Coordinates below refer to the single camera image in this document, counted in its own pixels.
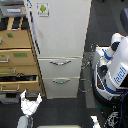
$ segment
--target drawer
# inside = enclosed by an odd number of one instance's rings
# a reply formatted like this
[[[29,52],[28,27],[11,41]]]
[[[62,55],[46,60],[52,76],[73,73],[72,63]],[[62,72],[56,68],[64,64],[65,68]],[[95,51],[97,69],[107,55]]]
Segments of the drawer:
[[[34,65],[31,49],[0,50],[0,66]]]
[[[0,67],[0,76],[38,75],[36,65]]]
[[[77,97],[78,78],[43,79],[43,82],[48,99]]]
[[[31,48],[27,30],[0,31],[0,49],[4,48]]]
[[[82,59],[38,59],[42,78],[78,77]]]
[[[24,8],[23,0],[0,0],[0,2],[2,2],[0,4],[4,5],[0,7],[4,17],[26,16],[26,13],[21,10],[21,8]],[[20,12],[8,12],[8,9],[20,9]]]
[[[29,92],[40,91],[38,76],[32,81],[0,82],[0,92],[23,92],[25,89]]]

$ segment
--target white panel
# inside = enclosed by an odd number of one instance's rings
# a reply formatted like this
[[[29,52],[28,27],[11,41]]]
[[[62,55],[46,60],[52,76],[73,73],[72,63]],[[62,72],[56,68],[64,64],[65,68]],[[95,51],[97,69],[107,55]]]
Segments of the white panel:
[[[82,59],[39,59],[38,62],[42,78],[80,76]]]
[[[77,97],[79,79],[72,78],[63,84],[52,82],[52,80],[53,79],[43,79],[48,99]]]
[[[37,2],[48,3],[48,17],[38,15]],[[38,57],[82,56],[91,0],[31,0],[31,3],[36,37],[41,51]]]

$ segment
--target drawer handle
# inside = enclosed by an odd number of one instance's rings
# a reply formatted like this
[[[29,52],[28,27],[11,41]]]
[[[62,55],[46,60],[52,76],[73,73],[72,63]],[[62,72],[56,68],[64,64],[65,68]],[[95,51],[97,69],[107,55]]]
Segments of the drawer handle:
[[[13,28],[12,28],[11,30],[12,30],[12,31],[17,31],[17,30],[19,30],[19,28],[17,28],[17,29],[13,29]]]
[[[20,89],[19,85],[16,90],[3,90],[3,87],[4,87],[4,85],[1,86],[1,92],[15,92],[15,91],[19,91],[19,89]]]
[[[55,65],[65,65],[65,64],[68,64],[70,62],[71,62],[70,60],[68,60],[66,62],[62,62],[62,63],[57,63],[57,62],[54,62],[54,61],[50,61],[50,63],[55,64]]]
[[[16,73],[16,70],[14,70],[14,72],[1,72],[0,75],[12,75],[15,73]]]
[[[4,61],[0,61],[0,63],[8,63],[9,59],[7,58],[7,60]]]
[[[70,81],[70,79],[52,80],[52,82],[55,82],[57,84],[64,84],[64,83],[66,83],[68,81]]]

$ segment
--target white robot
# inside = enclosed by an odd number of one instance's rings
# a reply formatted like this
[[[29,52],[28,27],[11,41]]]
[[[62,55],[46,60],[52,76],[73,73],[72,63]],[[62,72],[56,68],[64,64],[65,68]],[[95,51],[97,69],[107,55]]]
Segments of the white robot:
[[[31,117],[37,110],[40,102],[42,102],[41,95],[39,93],[36,101],[29,101],[25,98],[27,91],[25,90],[21,93],[21,110],[24,113],[24,116],[21,116],[18,121],[17,128],[32,128],[33,127],[33,118]]]
[[[96,47],[93,89],[103,102],[116,104],[128,89],[128,37],[115,33],[110,47]]]

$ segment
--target floor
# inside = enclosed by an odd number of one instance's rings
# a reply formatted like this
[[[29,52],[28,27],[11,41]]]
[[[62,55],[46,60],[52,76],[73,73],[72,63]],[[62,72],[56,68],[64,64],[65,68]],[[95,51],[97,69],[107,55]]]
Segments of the floor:
[[[89,27],[85,45],[85,56],[79,87],[86,90],[83,93],[79,90],[76,99],[53,99],[43,98],[37,112],[33,115],[34,128],[43,125],[79,125],[81,128],[92,128],[91,115],[98,116],[99,123],[103,128],[105,118],[101,114],[100,106],[90,89],[91,81],[90,66],[88,60],[92,59],[93,53],[91,45],[109,46],[112,34],[119,32],[126,36],[121,22],[120,12],[128,5],[128,0],[92,0]],[[0,104],[0,128],[16,128],[17,122],[23,113],[20,103],[5,105]]]

